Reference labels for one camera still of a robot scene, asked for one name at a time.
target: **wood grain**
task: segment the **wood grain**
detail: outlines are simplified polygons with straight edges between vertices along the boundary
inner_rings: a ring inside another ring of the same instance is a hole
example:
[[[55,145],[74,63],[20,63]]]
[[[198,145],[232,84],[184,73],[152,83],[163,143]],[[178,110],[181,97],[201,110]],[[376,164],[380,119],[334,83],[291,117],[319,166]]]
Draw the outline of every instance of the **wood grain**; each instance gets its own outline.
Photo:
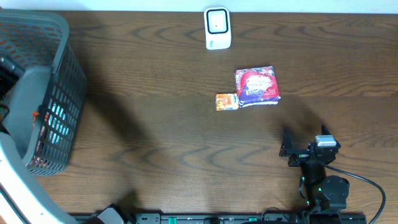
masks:
[[[37,179],[66,211],[305,206],[300,170],[278,157],[282,127],[305,144],[325,123],[343,146],[332,164],[384,188],[378,223],[398,219],[398,16],[232,13],[231,48],[209,51],[201,13],[61,15],[89,90],[70,166]],[[280,104],[215,111],[236,69],[265,65]],[[345,178],[347,211],[372,219],[380,193]]]

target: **black cable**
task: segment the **black cable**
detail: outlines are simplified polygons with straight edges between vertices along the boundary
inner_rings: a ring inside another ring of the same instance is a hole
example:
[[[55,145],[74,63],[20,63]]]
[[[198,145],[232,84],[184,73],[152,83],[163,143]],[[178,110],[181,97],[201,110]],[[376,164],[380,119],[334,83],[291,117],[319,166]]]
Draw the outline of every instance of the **black cable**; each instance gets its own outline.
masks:
[[[377,220],[377,218],[379,218],[379,216],[380,216],[381,212],[383,211],[383,208],[384,208],[384,206],[385,206],[385,204],[386,204],[386,193],[384,193],[383,188],[381,188],[377,183],[375,183],[375,182],[373,182],[373,181],[371,181],[371,180],[369,180],[369,179],[366,179],[366,178],[364,178],[364,177],[361,177],[360,175],[352,174],[352,173],[350,173],[350,172],[343,171],[343,170],[340,170],[340,169],[331,167],[331,166],[329,166],[329,165],[324,164],[324,163],[323,163],[321,160],[319,160],[319,159],[318,159],[318,162],[319,162],[323,167],[325,167],[325,168],[328,168],[328,169],[330,169],[330,170],[333,170],[333,171],[336,171],[336,172],[339,172],[339,173],[342,173],[342,174],[345,174],[345,175],[348,175],[348,176],[351,176],[351,177],[355,177],[355,178],[357,178],[357,179],[359,179],[359,180],[363,180],[363,181],[365,181],[366,183],[369,183],[369,184],[371,184],[371,185],[377,187],[377,189],[380,190],[380,193],[381,193],[381,195],[382,195],[382,200],[381,200],[380,208],[379,208],[379,210],[377,211],[377,213],[375,214],[375,216],[372,218],[372,220],[369,222],[369,224],[373,224],[373,223]]]
[[[268,211],[271,210],[271,209],[276,209],[276,210],[278,210],[278,211],[284,216],[284,218],[285,218],[287,221],[289,220],[289,219],[286,217],[286,215],[285,215],[279,208],[277,208],[277,207],[269,207],[269,208],[265,209],[265,210],[263,211],[263,213],[261,214],[261,220],[262,220],[262,221],[264,220],[264,215],[267,214]]]

